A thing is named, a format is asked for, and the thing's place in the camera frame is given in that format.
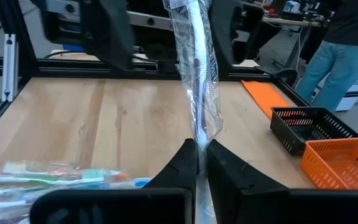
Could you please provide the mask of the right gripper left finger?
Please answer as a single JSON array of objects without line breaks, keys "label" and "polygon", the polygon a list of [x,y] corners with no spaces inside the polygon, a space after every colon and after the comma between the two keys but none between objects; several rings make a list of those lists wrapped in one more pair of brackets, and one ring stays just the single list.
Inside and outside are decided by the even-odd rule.
[{"label": "right gripper left finger", "polygon": [[186,139],[140,189],[66,189],[38,198],[30,224],[194,224],[197,151]]}]

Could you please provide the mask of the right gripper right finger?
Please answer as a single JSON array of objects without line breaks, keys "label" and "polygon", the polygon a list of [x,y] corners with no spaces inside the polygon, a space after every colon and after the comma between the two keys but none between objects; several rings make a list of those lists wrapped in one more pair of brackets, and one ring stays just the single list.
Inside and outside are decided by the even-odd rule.
[{"label": "right gripper right finger", "polygon": [[206,152],[218,224],[358,224],[358,190],[289,189],[216,140]]}]

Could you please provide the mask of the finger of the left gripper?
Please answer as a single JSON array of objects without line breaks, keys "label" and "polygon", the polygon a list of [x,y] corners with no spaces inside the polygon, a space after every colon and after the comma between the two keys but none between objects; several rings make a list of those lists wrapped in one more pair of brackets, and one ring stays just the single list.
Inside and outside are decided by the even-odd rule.
[{"label": "finger of the left gripper", "polygon": [[126,0],[84,0],[84,50],[105,64],[132,68],[135,38]]},{"label": "finger of the left gripper", "polygon": [[212,0],[210,25],[220,77],[247,57],[249,28],[244,22],[250,8],[248,0]]}]

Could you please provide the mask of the orange toothbrush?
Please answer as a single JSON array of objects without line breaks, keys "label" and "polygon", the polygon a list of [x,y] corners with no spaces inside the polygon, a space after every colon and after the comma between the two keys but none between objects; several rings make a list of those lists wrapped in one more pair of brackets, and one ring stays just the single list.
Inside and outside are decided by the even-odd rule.
[{"label": "orange toothbrush", "polygon": [[[74,170],[99,169],[83,168],[80,165],[63,162],[39,162],[39,161],[10,161],[2,168],[2,173],[11,172],[71,172]],[[128,175],[120,170],[100,169],[105,171],[104,181],[115,182],[128,179]]]}]

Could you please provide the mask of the green toothbrush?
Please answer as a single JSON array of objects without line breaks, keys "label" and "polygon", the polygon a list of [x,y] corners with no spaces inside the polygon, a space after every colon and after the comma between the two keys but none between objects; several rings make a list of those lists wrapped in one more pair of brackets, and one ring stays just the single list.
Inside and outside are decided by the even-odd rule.
[{"label": "green toothbrush", "polygon": [[26,187],[49,187],[103,182],[105,171],[100,169],[71,172],[11,172],[0,174],[0,190]]}]

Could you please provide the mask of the cluttered desk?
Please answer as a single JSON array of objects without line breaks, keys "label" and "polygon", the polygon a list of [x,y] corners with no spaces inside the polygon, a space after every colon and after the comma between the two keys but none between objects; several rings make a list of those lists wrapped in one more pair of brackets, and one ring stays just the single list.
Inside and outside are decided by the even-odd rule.
[{"label": "cluttered desk", "polygon": [[263,21],[279,26],[326,27],[328,15],[320,0],[251,0],[264,9]]}]

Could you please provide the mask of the orange flat mat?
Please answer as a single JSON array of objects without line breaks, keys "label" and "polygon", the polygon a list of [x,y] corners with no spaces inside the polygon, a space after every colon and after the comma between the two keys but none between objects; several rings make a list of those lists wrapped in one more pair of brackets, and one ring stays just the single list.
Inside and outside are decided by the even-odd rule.
[{"label": "orange flat mat", "polygon": [[269,83],[244,80],[241,83],[268,119],[272,119],[273,107],[290,106],[284,97]]}]

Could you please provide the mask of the black perforated basket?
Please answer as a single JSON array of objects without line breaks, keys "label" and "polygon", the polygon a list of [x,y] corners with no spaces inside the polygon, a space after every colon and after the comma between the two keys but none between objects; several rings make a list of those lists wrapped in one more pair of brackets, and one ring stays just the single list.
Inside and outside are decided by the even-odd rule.
[{"label": "black perforated basket", "polygon": [[352,128],[320,107],[275,107],[270,129],[293,156],[302,155],[309,140],[358,138]]}]

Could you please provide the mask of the orange perforated basket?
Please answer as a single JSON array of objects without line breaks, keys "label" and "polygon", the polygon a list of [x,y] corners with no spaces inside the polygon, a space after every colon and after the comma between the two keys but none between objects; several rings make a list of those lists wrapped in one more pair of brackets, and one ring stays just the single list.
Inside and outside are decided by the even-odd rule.
[{"label": "orange perforated basket", "polygon": [[358,190],[358,138],[307,141],[301,169],[319,189]]}]

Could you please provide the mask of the person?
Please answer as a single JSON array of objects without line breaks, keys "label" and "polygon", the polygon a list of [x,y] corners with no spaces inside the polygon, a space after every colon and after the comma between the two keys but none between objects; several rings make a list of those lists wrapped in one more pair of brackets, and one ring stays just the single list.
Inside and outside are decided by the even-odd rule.
[{"label": "person", "polygon": [[335,111],[358,81],[358,0],[343,0],[295,91],[311,106]]}]

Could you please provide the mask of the silver frame bracket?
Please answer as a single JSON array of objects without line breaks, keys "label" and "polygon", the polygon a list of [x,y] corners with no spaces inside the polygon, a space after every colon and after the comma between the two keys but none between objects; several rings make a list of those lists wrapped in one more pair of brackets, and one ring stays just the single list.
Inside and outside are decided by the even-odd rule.
[{"label": "silver frame bracket", "polygon": [[12,102],[17,96],[19,69],[19,44],[15,34],[4,35],[1,101]]}]

